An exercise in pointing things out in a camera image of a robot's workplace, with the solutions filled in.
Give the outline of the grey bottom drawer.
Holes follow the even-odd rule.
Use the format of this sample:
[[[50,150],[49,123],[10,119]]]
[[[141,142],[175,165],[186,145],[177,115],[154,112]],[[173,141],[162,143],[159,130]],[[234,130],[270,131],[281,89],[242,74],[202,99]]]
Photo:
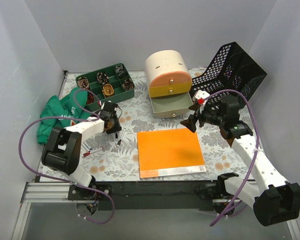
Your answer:
[[[189,107],[193,105],[192,98],[188,92],[153,97],[150,99],[153,115],[156,118],[175,118],[186,114]]]

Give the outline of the orange drawer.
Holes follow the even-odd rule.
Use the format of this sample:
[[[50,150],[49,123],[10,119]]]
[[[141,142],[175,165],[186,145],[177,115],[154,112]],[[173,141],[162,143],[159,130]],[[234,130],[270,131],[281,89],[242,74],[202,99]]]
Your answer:
[[[160,74],[150,81],[149,87],[161,87],[168,86],[170,84],[180,84],[192,82],[192,78],[188,72],[185,71],[173,71]]]

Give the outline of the white marker red cap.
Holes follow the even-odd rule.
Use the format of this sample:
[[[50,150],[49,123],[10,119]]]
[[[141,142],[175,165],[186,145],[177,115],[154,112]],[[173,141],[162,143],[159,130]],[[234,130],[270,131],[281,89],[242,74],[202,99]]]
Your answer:
[[[103,147],[102,147],[102,148],[99,148],[99,149],[90,149],[89,151],[85,152],[85,153],[82,155],[82,157],[83,157],[83,158],[86,158],[86,157],[89,156],[89,155],[95,154],[95,153],[97,153],[97,152],[102,152],[103,150],[104,150]]]

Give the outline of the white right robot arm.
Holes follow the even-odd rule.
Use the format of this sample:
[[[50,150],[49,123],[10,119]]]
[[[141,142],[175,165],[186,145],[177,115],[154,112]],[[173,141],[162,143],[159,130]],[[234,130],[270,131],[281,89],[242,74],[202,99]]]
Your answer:
[[[221,136],[241,157],[248,167],[247,174],[253,176],[256,186],[241,179],[234,172],[218,176],[215,190],[222,199],[232,196],[240,199],[253,209],[254,215],[263,226],[294,220],[300,214],[300,185],[290,183],[272,165],[260,148],[257,132],[240,120],[240,105],[233,95],[219,98],[219,106],[210,110],[207,104],[209,94],[197,91],[193,96],[194,111],[181,124],[191,132],[196,132],[196,124],[202,127],[205,123],[218,126]]]

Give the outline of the yellow drawer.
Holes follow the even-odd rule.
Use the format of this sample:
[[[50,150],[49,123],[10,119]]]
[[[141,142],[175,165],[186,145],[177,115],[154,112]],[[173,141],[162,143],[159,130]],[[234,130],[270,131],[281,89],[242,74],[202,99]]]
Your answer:
[[[148,94],[150,98],[158,98],[176,94],[183,94],[190,91],[192,84],[190,82],[177,83],[172,85],[163,85],[150,87]]]

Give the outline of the white marker black cap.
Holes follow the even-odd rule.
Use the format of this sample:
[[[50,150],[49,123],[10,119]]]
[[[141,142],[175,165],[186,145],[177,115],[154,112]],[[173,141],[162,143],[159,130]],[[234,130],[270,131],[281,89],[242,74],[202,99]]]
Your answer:
[[[116,133],[116,140],[117,140],[117,143],[116,143],[116,145],[117,146],[120,146],[121,145],[121,142],[122,142],[122,140],[123,140],[123,137],[124,137],[124,135],[125,135],[125,132],[126,132],[126,129],[125,128],[122,128],[120,131],[118,131],[117,133]]]

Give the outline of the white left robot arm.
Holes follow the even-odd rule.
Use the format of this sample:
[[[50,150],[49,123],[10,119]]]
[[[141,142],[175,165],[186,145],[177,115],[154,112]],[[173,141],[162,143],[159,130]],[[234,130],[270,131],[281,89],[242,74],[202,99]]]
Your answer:
[[[44,166],[63,174],[69,181],[81,185],[79,194],[85,200],[96,196],[93,177],[80,164],[81,145],[89,138],[122,130],[117,116],[118,104],[106,101],[98,112],[99,118],[89,117],[87,121],[52,130],[44,147],[41,162]]]

